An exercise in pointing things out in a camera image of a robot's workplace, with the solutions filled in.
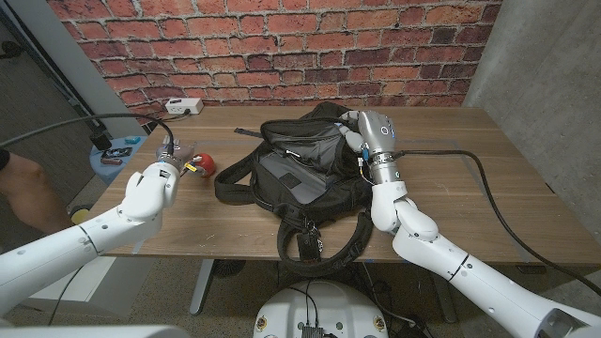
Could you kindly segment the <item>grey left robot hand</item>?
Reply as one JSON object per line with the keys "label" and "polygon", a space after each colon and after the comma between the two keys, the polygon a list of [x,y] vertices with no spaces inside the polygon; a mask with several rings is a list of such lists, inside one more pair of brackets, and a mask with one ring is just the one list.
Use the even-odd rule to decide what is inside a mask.
{"label": "grey left robot hand", "polygon": [[176,139],[170,159],[180,169],[181,176],[191,173],[199,177],[208,177],[214,170],[214,164],[209,155],[197,152],[195,146],[196,142],[186,145]]}

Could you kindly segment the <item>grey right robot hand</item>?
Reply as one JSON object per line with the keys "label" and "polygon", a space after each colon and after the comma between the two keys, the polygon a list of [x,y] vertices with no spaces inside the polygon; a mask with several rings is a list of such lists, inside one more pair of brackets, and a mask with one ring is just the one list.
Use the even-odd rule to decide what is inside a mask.
{"label": "grey right robot hand", "polygon": [[365,161],[382,164],[393,160],[395,134],[393,122],[375,111],[348,111],[341,115],[346,122],[356,122],[358,132],[339,125],[349,147],[361,153]]}

